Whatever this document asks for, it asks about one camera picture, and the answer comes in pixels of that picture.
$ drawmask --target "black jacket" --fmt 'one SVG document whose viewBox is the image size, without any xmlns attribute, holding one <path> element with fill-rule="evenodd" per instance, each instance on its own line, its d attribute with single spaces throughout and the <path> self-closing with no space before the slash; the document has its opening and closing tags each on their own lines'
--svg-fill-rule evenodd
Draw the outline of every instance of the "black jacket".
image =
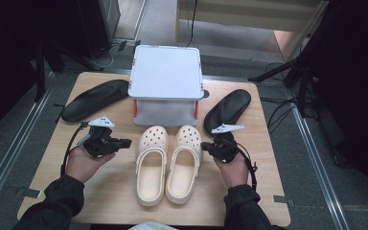
<svg viewBox="0 0 368 230">
<path fill-rule="evenodd" d="M 46 198 L 30 207 L 13 229 L 68 229 L 71 218 L 83 206 L 84 185 L 77 179 L 63 175 L 53 181 L 44 191 Z M 240 185 L 228 190 L 225 229 L 261 230 L 282 229 L 271 226 L 257 202 L 260 197 L 249 185 Z"/>
</svg>

